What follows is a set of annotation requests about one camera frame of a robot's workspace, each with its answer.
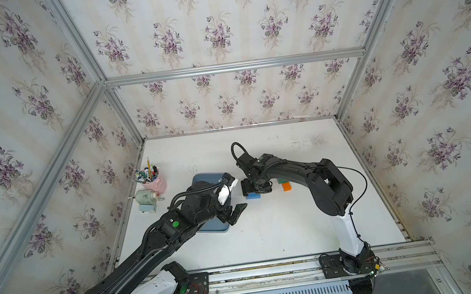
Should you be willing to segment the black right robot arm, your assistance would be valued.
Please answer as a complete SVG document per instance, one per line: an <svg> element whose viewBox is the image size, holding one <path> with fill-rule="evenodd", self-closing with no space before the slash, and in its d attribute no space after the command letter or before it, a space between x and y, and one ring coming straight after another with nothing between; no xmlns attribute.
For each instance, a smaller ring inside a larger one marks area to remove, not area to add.
<svg viewBox="0 0 471 294"><path fill-rule="evenodd" d="M336 276L340 271L350 276L375 275L380 269L379 258L361 238L354 223L353 185L331 160L297 162L272 154L255 158L247 151L234 160L246 176L241 183L244 196L269 194L272 181L282 179L308 188L316 207L334 218L339 255L336 261L332 255L320 259L326 276Z"/></svg>

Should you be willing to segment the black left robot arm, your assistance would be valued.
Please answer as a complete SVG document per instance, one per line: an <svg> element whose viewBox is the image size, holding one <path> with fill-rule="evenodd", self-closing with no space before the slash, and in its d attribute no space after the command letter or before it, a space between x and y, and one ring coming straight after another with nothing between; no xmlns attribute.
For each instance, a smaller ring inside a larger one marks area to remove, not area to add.
<svg viewBox="0 0 471 294"><path fill-rule="evenodd" d="M237 183L233 176L224 174L215 184L195 182L174 196L166 212L146 229L138 248L83 294L185 294L190 275L177 262L166 264L165 260L210 220L238 221L246 204L230 203Z"/></svg>

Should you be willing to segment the blue lego brick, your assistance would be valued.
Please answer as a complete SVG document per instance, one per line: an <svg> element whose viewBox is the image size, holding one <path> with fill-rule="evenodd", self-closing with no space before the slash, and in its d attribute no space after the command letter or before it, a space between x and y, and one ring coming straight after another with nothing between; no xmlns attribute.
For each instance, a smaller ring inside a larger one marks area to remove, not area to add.
<svg viewBox="0 0 471 294"><path fill-rule="evenodd" d="M248 200L254 200L254 199L260 199L261 195L255 194L255 193L249 193L248 196L246 197Z"/></svg>

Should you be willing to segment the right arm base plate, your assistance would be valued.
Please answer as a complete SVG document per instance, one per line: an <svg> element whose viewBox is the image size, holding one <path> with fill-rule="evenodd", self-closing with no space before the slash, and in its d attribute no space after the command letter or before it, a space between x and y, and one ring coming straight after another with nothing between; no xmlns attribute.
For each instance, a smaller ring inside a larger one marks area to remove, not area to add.
<svg viewBox="0 0 471 294"><path fill-rule="evenodd" d="M369 248L362 249L358 255L340 251L339 254L321 254L318 259L326 279L367 274L373 275L380 270L380 259Z"/></svg>

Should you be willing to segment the orange lego brick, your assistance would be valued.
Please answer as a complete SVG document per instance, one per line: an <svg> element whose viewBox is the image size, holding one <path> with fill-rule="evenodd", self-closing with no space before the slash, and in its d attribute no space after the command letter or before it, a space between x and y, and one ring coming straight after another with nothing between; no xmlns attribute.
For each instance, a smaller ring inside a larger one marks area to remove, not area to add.
<svg viewBox="0 0 471 294"><path fill-rule="evenodd" d="M291 191L292 186L290 183L283 183L282 188L283 188L283 191L287 192L287 191Z"/></svg>

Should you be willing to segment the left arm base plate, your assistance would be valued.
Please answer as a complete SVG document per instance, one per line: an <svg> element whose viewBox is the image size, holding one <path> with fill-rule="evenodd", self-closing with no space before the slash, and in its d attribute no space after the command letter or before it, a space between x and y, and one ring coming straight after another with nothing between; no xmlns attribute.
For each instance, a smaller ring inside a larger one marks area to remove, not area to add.
<svg viewBox="0 0 471 294"><path fill-rule="evenodd" d="M209 294L210 273L189 274L187 280L177 286L173 294Z"/></svg>

